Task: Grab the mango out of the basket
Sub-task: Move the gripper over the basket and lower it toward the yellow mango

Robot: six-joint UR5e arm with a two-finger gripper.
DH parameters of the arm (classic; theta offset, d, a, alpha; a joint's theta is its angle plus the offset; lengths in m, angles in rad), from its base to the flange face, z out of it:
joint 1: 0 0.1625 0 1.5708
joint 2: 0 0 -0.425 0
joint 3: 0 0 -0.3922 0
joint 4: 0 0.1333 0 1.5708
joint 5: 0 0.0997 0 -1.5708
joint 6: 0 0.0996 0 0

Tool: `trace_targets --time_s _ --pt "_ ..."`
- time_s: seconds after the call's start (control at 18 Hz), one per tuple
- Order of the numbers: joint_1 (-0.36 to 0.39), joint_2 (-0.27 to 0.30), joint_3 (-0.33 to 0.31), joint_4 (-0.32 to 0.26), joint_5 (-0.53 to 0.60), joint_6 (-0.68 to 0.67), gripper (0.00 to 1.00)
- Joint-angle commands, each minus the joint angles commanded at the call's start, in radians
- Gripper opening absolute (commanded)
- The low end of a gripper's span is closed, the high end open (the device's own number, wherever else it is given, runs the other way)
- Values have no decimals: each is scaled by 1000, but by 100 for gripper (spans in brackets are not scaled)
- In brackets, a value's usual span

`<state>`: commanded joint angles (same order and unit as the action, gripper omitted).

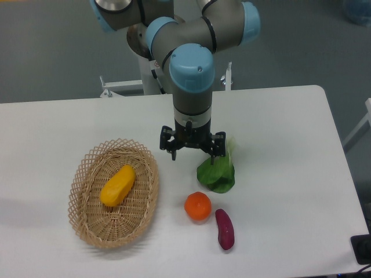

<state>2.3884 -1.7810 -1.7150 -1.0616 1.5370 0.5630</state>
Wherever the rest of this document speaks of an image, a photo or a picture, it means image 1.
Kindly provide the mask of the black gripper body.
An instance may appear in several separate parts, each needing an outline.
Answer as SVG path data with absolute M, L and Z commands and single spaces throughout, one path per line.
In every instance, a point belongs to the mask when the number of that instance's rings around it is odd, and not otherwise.
M 176 134 L 174 139 L 176 140 L 176 145 L 180 148 L 209 148 L 212 143 L 210 126 L 211 120 L 201 127 L 192 127 L 190 129 L 175 122 Z

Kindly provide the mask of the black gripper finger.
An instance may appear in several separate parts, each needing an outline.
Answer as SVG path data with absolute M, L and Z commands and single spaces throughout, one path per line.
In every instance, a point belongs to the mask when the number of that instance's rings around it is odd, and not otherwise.
M 162 126 L 160 132 L 159 148 L 167 151 L 172 156 L 172 160 L 176 160 L 176 132 L 168 127 Z
M 216 157 L 225 157 L 226 155 L 226 133 L 224 131 L 216 134 L 210 133 L 206 136 L 206 140 L 202 142 L 202 150 L 210 155 L 210 164 L 214 165 Z

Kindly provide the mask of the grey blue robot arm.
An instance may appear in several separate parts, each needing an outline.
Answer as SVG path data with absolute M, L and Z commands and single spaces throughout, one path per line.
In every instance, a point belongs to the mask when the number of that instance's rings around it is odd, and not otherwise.
M 175 127 L 164 126 L 159 147 L 172 156 L 182 148 L 211 158 L 226 155 L 226 134 L 210 131 L 216 52 L 260 34 L 257 8 L 245 1 L 199 1 L 201 17 L 180 22 L 172 1 L 92 1 L 101 27 L 118 31 L 142 25 L 139 43 L 160 66 L 162 89 L 173 96 Z

